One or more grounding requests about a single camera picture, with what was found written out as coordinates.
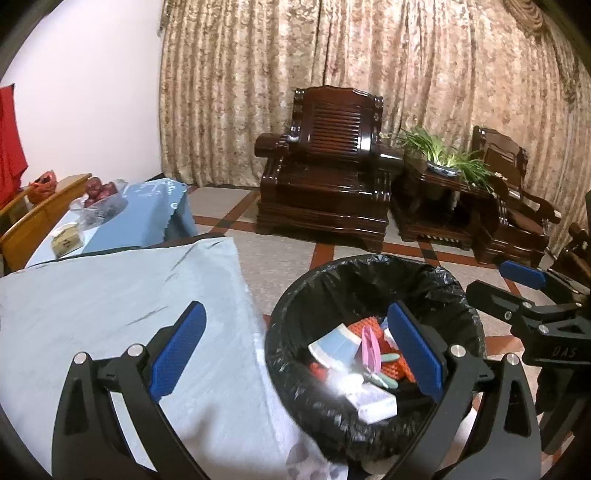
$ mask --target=floral curtain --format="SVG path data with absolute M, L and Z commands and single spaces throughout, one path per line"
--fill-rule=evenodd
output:
M 424 125 L 458 147 L 496 128 L 529 153 L 525 184 L 586 224 L 591 77 L 532 0 L 167 0 L 163 171 L 257 185 L 258 134 L 280 132 L 295 87 L 384 97 L 384 131 Z

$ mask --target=small wooden box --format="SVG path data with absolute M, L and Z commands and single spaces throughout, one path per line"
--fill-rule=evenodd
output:
M 51 249 L 56 258 L 63 257 L 82 246 L 78 226 L 75 223 L 64 225 L 62 228 L 51 240 Z

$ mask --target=chair backrest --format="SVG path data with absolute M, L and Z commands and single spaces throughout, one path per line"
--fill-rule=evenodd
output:
M 357 168 L 379 141 L 383 105 L 353 88 L 296 89 L 288 141 L 313 161 Z
M 84 194 L 89 173 L 60 180 L 56 192 L 0 236 L 0 252 L 11 271 L 25 267 L 37 247 L 68 211 L 70 202 Z
M 25 197 L 27 188 L 19 192 L 10 202 L 0 209 L 0 236 L 4 235 L 8 229 L 24 217 L 29 211 Z
M 481 150 L 480 157 L 485 158 L 485 153 L 489 149 L 496 152 L 497 155 L 490 155 L 489 160 L 485 160 L 485 163 L 492 171 L 499 172 L 508 178 L 508 187 L 521 192 L 527 170 L 525 150 L 510 137 L 497 130 L 475 125 L 472 132 L 472 150 Z
M 490 171 L 501 174 L 511 196 L 520 199 L 522 184 L 521 172 L 507 160 L 506 155 L 503 155 L 494 146 L 488 146 L 484 152 L 483 161 Z

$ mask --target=orange mesh bag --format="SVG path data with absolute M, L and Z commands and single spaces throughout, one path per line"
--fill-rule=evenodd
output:
M 27 197 L 33 205 L 36 205 L 53 195 L 56 192 L 56 187 L 56 174 L 53 170 L 46 171 L 37 180 L 29 183 Z

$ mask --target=trash can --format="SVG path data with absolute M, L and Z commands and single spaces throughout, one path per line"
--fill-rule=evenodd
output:
M 442 267 L 395 255 L 360 255 L 321 265 L 296 280 L 273 310 L 265 339 L 271 381 L 286 410 L 329 460 L 379 460 L 401 453 L 433 406 L 415 384 L 402 380 L 395 392 L 397 416 L 366 424 L 347 399 L 308 371 L 310 343 L 341 323 L 383 318 L 396 300 L 447 343 L 485 356 L 482 323 L 459 282 Z

